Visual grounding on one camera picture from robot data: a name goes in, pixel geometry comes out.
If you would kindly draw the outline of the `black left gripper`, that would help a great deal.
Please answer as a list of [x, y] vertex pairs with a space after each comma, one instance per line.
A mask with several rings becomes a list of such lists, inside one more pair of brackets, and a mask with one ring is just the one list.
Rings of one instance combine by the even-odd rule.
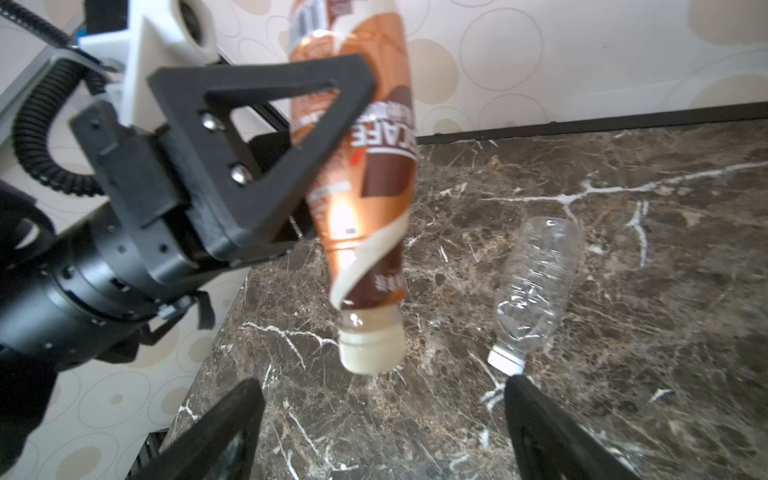
[[206, 283], [252, 262], [212, 205], [212, 185], [242, 192], [231, 171], [252, 163], [228, 108], [175, 113], [146, 133], [99, 101], [70, 127], [107, 200], [3, 272], [5, 372], [131, 362], [163, 337], [153, 319], [174, 325]]

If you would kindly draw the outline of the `brown tea bottle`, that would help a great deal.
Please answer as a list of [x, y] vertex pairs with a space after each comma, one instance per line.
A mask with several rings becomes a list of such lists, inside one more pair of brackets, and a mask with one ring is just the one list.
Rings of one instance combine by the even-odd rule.
[[294, 2], [291, 61], [354, 54], [366, 59], [376, 91], [305, 199], [341, 313], [340, 361], [353, 374], [376, 375], [406, 351], [402, 250], [418, 155], [404, 20], [394, 1]]

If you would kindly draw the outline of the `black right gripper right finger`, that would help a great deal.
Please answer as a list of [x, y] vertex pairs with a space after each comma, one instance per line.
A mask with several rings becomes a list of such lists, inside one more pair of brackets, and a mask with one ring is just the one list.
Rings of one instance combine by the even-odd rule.
[[523, 375], [507, 379], [505, 417], [523, 479], [636, 479]]

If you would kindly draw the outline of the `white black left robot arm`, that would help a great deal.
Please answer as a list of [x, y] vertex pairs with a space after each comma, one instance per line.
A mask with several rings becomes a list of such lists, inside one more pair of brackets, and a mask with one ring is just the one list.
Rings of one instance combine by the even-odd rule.
[[373, 97], [365, 60], [162, 68], [149, 86], [158, 130], [122, 125], [97, 101], [70, 128], [107, 202], [68, 230], [1, 193], [1, 467], [41, 424], [62, 371], [133, 361], [203, 286], [272, 261], [310, 235], [304, 196]]

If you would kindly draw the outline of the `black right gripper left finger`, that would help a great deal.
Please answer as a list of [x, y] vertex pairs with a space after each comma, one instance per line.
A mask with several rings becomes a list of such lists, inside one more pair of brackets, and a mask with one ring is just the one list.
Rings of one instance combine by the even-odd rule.
[[242, 381], [136, 477], [248, 479], [265, 407], [260, 383]]

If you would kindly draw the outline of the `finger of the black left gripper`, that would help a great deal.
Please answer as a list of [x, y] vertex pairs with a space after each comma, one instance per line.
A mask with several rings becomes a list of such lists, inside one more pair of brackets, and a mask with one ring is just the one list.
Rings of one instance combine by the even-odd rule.
[[[148, 83], [168, 120], [162, 142], [189, 194], [187, 217], [219, 261], [269, 259], [314, 237], [304, 197], [376, 88], [359, 54], [162, 68]], [[287, 131], [245, 141], [230, 118], [235, 109], [314, 93], [331, 94], [331, 104], [298, 143]]]
[[260, 169], [256, 187], [256, 220], [266, 240], [312, 239], [316, 229], [304, 196], [318, 173], [315, 148], [292, 145], [286, 131], [272, 132], [248, 142]]

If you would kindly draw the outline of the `clear crushed unlabeled bottle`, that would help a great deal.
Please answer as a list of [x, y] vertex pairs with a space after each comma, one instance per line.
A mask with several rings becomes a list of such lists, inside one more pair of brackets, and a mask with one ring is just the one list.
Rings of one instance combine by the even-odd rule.
[[582, 243], [581, 228], [570, 219], [531, 217], [521, 226], [495, 297], [491, 367], [506, 376], [523, 374], [528, 357], [554, 334], [575, 283]]

